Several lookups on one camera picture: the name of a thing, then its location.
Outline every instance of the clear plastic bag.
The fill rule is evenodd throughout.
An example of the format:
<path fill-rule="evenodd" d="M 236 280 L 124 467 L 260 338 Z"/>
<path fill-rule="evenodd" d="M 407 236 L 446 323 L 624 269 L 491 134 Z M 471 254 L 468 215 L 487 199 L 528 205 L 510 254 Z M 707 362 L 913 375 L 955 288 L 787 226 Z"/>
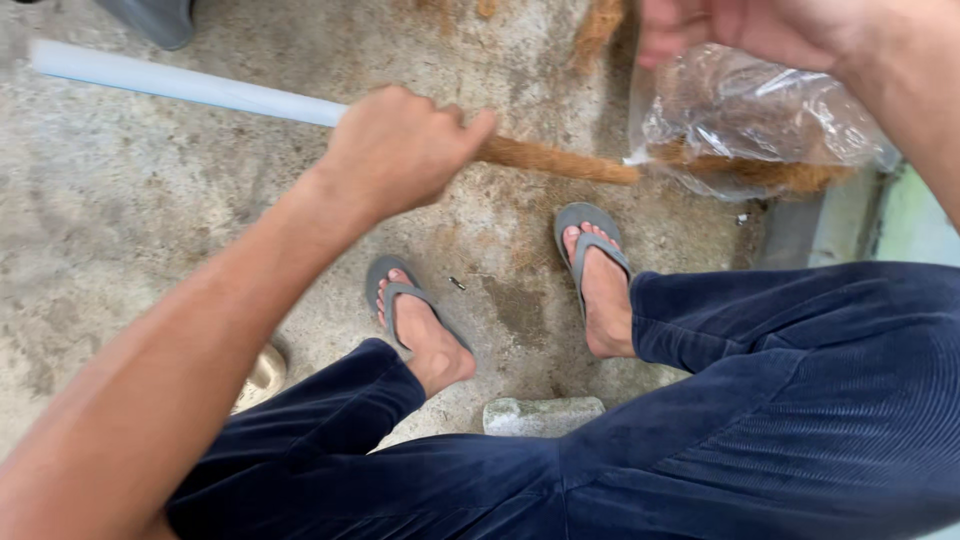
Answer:
<path fill-rule="evenodd" d="M 630 142 L 628 163 L 648 163 L 726 201 L 776 196 L 791 186 L 687 165 L 703 157 L 831 167 L 876 160 L 890 169 L 900 160 L 872 116 L 829 75 L 716 44 L 695 47 L 654 73 L 634 71 Z"/>

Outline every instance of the pant leg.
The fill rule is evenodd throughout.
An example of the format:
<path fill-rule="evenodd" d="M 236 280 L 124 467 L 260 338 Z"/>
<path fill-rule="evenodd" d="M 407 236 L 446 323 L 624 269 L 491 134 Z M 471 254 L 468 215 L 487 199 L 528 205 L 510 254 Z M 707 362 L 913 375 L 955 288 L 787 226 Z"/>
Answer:
<path fill-rule="evenodd" d="M 167 506 L 182 540 L 554 538 L 554 440 L 429 437 L 373 450 L 423 389 L 377 339 L 232 417 Z"/>
<path fill-rule="evenodd" d="M 911 538 L 960 520 L 960 271 L 637 278 L 637 354 L 688 380 L 575 431 L 571 538 Z"/>

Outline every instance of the foot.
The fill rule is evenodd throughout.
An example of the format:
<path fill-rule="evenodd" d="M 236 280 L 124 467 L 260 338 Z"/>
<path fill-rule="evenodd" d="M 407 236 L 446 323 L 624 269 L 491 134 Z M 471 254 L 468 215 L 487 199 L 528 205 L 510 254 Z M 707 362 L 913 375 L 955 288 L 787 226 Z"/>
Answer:
<path fill-rule="evenodd" d="M 388 273 L 386 280 L 380 280 L 380 298 L 376 306 L 384 328 L 387 321 L 383 314 L 383 291 L 391 282 L 413 285 L 410 278 L 396 268 Z M 454 382 L 473 377 L 476 371 L 473 355 L 440 324 L 429 304 L 409 294 L 395 296 L 394 324 L 400 343 L 414 352 L 407 367 L 423 385 L 427 399 Z"/>
<path fill-rule="evenodd" d="M 564 246 L 570 264 L 582 233 L 599 234 L 615 248 L 620 246 L 599 227 L 583 222 L 564 230 Z M 584 254 L 581 291 L 587 304 L 587 345 L 599 358 L 634 357 L 631 337 L 632 310 L 627 292 L 627 272 L 600 248 L 590 246 Z"/>

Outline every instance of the gray flip-flop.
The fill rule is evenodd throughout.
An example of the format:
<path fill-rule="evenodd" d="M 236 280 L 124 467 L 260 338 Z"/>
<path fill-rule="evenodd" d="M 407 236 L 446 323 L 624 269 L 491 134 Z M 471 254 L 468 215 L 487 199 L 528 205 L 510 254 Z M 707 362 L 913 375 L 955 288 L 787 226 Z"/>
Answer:
<path fill-rule="evenodd" d="M 443 325 L 453 337 L 457 338 L 457 341 L 464 346 L 464 349 L 470 351 L 473 354 L 473 349 L 469 346 L 467 341 L 460 335 L 458 331 L 446 320 L 442 313 L 437 311 L 437 306 L 433 302 L 433 299 L 430 298 L 426 292 L 420 289 L 420 282 L 417 280 L 417 276 L 410 270 L 410 265 L 407 264 L 402 258 L 394 257 L 392 255 L 385 255 L 381 258 L 378 258 L 370 265 L 370 270 L 367 271 L 367 282 L 365 293 L 367 295 L 367 304 L 370 305 L 370 309 L 373 310 L 373 313 L 377 313 L 379 308 L 376 306 L 376 301 L 379 298 L 380 292 L 380 280 L 388 280 L 387 273 L 393 270 L 394 268 L 403 270 L 406 273 L 407 277 L 410 278 L 410 282 L 413 286 L 410 286 L 406 283 L 395 283 L 391 282 L 383 290 L 383 315 L 384 319 L 387 321 L 387 329 L 390 331 L 390 335 L 394 337 L 400 347 L 407 349 L 407 346 L 400 342 L 400 337 L 396 335 L 396 324 L 394 320 L 394 299 L 398 294 L 409 294 L 411 296 L 416 296 L 433 309 L 434 315 L 437 315 L 437 320 L 440 321 L 440 324 Z"/>
<path fill-rule="evenodd" d="M 627 256 L 623 255 L 623 252 L 620 250 L 614 248 L 613 244 L 603 239 L 603 236 L 596 233 L 580 233 L 580 236 L 577 238 L 577 251 L 573 259 L 574 264 L 570 264 L 570 255 L 567 254 L 566 247 L 564 246 L 564 230 L 571 226 L 580 227 L 580 224 L 585 221 L 589 222 L 590 225 L 595 225 L 602 229 L 603 232 L 615 240 L 617 244 L 622 244 L 620 240 L 620 230 L 616 227 L 613 218 L 590 203 L 573 203 L 565 206 L 564 209 L 560 210 L 560 213 L 557 214 L 557 219 L 553 222 L 553 234 L 557 239 L 557 249 L 560 250 L 560 255 L 564 258 L 566 268 L 573 274 L 573 281 L 577 284 L 577 299 L 580 300 L 580 312 L 584 316 L 584 324 L 587 322 L 587 305 L 584 302 L 581 283 L 583 283 L 584 280 L 584 255 L 587 253 L 587 248 L 595 246 L 603 250 L 604 253 L 609 255 L 617 264 L 627 271 L 627 280 L 632 276 Z"/>

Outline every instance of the white pipe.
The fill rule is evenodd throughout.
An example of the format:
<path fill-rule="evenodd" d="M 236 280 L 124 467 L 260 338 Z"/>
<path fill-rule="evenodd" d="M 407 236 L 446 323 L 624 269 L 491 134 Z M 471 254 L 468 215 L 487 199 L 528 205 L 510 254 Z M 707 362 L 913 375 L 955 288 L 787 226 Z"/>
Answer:
<path fill-rule="evenodd" d="M 31 57 L 34 70 L 46 75 L 331 128 L 347 111 L 347 106 L 339 103 L 58 41 L 35 39 L 31 44 Z"/>

